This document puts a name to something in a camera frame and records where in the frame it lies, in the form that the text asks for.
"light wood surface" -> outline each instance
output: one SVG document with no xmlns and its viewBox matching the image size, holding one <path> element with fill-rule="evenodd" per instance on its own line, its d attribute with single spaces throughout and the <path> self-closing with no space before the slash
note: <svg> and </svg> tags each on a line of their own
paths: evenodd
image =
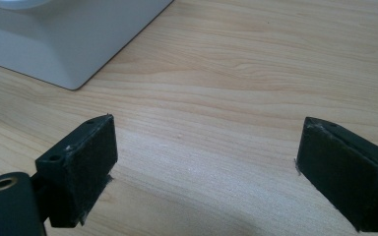
<svg viewBox="0 0 378 236">
<path fill-rule="evenodd" d="M 115 179 L 49 235 L 357 235 L 294 159 L 305 116 L 378 145 L 378 0 L 175 0 L 76 91 L 0 68 L 0 174 L 106 113 Z"/>
</svg>

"brass hole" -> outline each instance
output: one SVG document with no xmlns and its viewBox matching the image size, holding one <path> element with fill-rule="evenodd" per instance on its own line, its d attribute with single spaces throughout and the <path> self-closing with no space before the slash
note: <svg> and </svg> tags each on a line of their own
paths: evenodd
<svg viewBox="0 0 378 236">
<path fill-rule="evenodd" d="M 0 191 L 4 191 L 6 189 L 11 188 L 15 184 L 17 184 L 18 179 L 16 177 L 8 177 L 5 179 L 0 179 Z"/>
</svg>

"white plastic base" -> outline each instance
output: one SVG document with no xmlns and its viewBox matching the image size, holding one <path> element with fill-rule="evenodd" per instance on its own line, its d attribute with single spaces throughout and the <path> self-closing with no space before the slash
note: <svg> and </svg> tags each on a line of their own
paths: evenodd
<svg viewBox="0 0 378 236">
<path fill-rule="evenodd" d="M 0 66 L 77 89 L 171 1 L 52 0 L 0 8 Z"/>
</svg>

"wooden table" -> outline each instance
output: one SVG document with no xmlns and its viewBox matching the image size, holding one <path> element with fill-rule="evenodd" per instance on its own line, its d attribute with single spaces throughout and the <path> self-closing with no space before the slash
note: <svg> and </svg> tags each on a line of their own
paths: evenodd
<svg viewBox="0 0 378 236">
<path fill-rule="evenodd" d="M 378 0 L 175 0 L 76 91 L 0 68 L 0 174 L 106 113 L 115 179 L 49 235 L 357 235 L 294 159 L 305 116 L 378 145 Z"/>
</svg>

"wood grain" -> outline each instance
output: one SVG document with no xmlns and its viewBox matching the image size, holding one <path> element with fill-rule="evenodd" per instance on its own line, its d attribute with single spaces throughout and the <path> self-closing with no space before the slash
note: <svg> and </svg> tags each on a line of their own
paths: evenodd
<svg viewBox="0 0 378 236">
<path fill-rule="evenodd" d="M 305 116 L 378 145 L 378 0 L 175 0 L 76 91 L 0 68 L 0 174 L 106 113 L 115 180 L 49 235 L 357 235 L 293 161 Z"/>
</svg>

